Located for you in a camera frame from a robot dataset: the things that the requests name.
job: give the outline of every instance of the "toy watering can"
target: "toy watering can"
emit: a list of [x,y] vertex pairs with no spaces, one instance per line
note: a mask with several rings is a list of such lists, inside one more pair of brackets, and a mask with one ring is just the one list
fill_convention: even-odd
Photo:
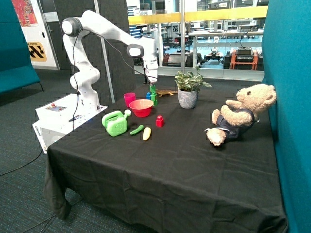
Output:
[[128,109],[124,111],[124,115],[121,111],[114,111],[102,118],[102,124],[108,134],[115,137],[127,131],[127,117],[130,115],[131,111]]

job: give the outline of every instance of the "toy cucumber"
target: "toy cucumber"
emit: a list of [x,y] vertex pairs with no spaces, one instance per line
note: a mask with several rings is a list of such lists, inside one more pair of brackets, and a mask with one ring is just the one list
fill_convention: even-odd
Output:
[[144,141],[147,141],[148,138],[150,137],[150,134],[151,134],[151,129],[149,127],[146,127],[145,130],[144,130],[144,133],[142,135],[142,139]]
[[144,129],[143,125],[139,125],[139,127],[133,131],[130,132],[130,135],[136,135],[138,134],[140,131],[142,131]]

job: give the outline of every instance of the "yellow beam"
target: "yellow beam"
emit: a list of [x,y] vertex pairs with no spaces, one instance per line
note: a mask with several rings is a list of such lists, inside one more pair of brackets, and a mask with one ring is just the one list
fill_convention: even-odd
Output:
[[130,16],[129,25],[180,22],[180,13],[159,14],[151,16]]
[[[185,12],[185,21],[262,18],[267,16],[268,6],[238,7],[232,9]],[[151,16],[130,16],[129,25],[180,22],[180,13]]]
[[185,12],[185,21],[223,20],[239,18],[263,18],[268,6],[238,7],[213,11]]

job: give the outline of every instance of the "gray flower pot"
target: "gray flower pot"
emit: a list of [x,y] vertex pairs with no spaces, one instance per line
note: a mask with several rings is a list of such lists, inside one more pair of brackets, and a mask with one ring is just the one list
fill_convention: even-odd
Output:
[[199,97],[198,91],[178,90],[179,104],[183,108],[194,108]]

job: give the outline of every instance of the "teddy bear foot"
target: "teddy bear foot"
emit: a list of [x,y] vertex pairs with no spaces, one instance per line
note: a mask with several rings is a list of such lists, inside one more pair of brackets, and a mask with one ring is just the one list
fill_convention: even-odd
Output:
[[220,146],[224,143],[226,135],[221,129],[210,129],[207,131],[207,137],[214,146]]

